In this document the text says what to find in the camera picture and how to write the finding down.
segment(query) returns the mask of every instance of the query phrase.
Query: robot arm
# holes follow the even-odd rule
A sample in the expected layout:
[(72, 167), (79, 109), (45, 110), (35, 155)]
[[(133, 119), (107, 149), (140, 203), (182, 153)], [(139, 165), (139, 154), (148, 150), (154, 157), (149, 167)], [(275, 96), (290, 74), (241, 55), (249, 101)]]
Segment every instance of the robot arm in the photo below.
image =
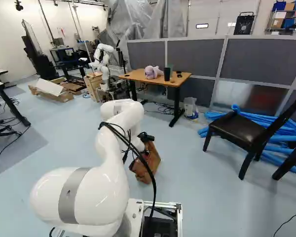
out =
[[(101, 107), (101, 115), (106, 122), (138, 134), (144, 109), (131, 99), (110, 101)], [(138, 137), (131, 140), (138, 150), (144, 149)], [(110, 237), (121, 224), (129, 187), (119, 139), (104, 126), (95, 147), (103, 158), (101, 166), (53, 170), (36, 183), (30, 200), (35, 213), (47, 223), (89, 237)]]
[(102, 80), (105, 83), (109, 82), (109, 69), (107, 68), (107, 65), (109, 64), (109, 59), (110, 59), (110, 53), (114, 51), (114, 48), (110, 45), (100, 43), (97, 46), (97, 49), (95, 50), (94, 53), (94, 59), (95, 61), (93, 63), (89, 63), (89, 65), (97, 70), (101, 71), (103, 73), (102, 75)]

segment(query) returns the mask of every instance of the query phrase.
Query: window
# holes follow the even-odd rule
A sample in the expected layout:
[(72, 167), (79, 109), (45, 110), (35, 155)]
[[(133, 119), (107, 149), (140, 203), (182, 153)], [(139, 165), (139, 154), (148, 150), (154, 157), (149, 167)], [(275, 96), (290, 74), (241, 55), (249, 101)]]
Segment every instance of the window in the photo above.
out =
[(196, 24), (197, 29), (203, 29), (203, 28), (208, 28), (208, 23), (206, 24)]
[(228, 22), (228, 27), (235, 27), (236, 26), (236, 22)]

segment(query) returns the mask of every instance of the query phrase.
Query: fan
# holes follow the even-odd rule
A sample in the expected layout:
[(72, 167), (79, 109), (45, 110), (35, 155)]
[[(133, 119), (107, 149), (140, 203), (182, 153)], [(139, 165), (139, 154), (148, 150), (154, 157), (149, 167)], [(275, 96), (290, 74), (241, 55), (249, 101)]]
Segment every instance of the fan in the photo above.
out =
[[(241, 15), (243, 13), (251, 13), (252, 15)], [(253, 25), (253, 21), (255, 19), (254, 13), (249, 12), (241, 12), (237, 17), (237, 23), (235, 26), (234, 35), (249, 35), (251, 32), (251, 28)]]

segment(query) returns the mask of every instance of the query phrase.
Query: camera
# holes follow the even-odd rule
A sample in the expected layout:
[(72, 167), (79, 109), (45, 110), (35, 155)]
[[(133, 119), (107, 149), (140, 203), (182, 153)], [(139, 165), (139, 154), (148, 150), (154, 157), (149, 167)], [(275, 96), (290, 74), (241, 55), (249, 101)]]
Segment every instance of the camera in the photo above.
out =
[(18, 0), (16, 0), (16, 2), (15, 2), (15, 8), (18, 10), (18, 11), (21, 11), (21, 10), (23, 10), (23, 6), (21, 6), (20, 5), (20, 1), (18, 1)]

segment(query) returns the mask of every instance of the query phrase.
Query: plush toy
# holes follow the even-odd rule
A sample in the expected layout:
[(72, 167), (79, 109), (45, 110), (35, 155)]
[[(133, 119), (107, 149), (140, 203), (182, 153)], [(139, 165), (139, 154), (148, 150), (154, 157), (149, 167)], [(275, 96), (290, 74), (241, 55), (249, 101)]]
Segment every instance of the plush toy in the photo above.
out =
[(158, 76), (163, 76), (163, 71), (159, 69), (159, 66), (147, 66), (145, 68), (145, 75), (147, 79), (155, 79)]

